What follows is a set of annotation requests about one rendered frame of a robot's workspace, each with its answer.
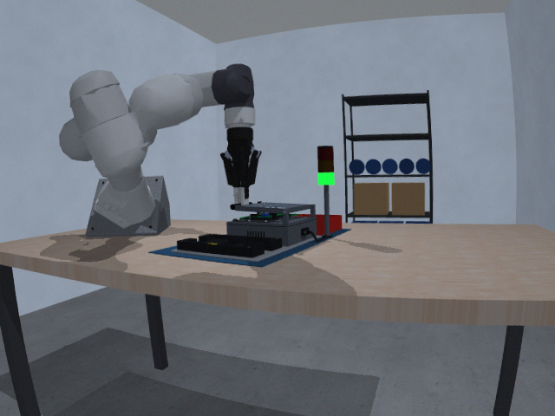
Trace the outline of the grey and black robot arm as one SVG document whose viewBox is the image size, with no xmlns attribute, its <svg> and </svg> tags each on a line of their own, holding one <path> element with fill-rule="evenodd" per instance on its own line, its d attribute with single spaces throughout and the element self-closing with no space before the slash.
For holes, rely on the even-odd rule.
<svg viewBox="0 0 555 416">
<path fill-rule="evenodd" d="M 112 72 L 93 70 L 76 79 L 69 97 L 74 118 L 62 127 L 60 147 L 71 159 L 93 160 L 108 178 L 95 211 L 123 229 L 151 217 L 156 206 L 141 164 L 158 129 L 224 104 L 225 128 L 255 125 L 253 78 L 244 64 L 155 77 L 134 89 L 129 105 Z"/>
</svg>

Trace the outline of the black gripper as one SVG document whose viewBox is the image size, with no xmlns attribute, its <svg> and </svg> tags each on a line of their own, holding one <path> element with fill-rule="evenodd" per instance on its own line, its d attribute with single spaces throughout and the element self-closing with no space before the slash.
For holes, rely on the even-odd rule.
<svg viewBox="0 0 555 416">
<path fill-rule="evenodd" d="M 220 154 L 225 166 L 227 183 L 234 188 L 234 204 L 248 205 L 249 186 L 255 184 L 258 159 L 262 152 L 254 148 L 251 127 L 228 128 L 227 141 L 227 150 Z"/>
</svg>

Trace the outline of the red bin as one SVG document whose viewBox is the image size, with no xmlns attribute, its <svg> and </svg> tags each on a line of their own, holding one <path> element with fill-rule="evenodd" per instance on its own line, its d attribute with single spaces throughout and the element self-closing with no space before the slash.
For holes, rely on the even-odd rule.
<svg viewBox="0 0 555 416">
<path fill-rule="evenodd" d="M 300 214 L 292 217 L 310 217 L 310 214 Z M 324 235 L 324 215 L 316 214 L 317 235 Z M 330 215 L 330 233 L 342 229 L 342 215 Z"/>
</svg>

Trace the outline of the green circuit board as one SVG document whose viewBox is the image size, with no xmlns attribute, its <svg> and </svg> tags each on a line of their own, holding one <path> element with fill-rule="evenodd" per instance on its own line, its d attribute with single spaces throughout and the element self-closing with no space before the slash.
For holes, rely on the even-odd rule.
<svg viewBox="0 0 555 416">
<path fill-rule="evenodd" d="M 278 213 L 277 216 L 281 216 L 283 215 L 282 213 Z M 272 214 L 270 216 L 270 213 L 265 212 L 264 214 L 251 214 L 250 216 L 247 216 L 246 218 L 272 218 Z"/>
</svg>

